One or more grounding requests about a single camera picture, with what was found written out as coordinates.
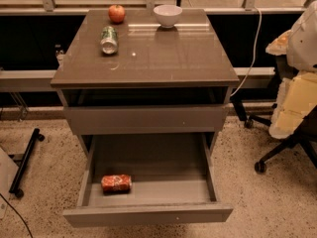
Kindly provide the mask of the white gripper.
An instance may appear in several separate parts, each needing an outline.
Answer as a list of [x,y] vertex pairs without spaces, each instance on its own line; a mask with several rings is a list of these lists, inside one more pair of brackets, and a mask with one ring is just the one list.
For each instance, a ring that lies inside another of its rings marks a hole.
[[[290,30],[282,33],[267,45],[265,51],[274,56],[285,55],[290,33]],[[275,139],[285,139],[317,105],[317,74],[304,71],[292,79],[284,78],[276,104],[268,131]]]

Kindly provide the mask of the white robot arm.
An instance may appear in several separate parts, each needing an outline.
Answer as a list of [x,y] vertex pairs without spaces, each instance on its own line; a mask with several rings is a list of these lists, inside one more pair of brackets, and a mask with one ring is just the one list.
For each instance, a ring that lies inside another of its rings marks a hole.
[[317,1],[265,51],[275,56],[286,55],[287,64],[298,70],[292,79],[282,80],[268,129],[274,138],[284,139],[317,106]]

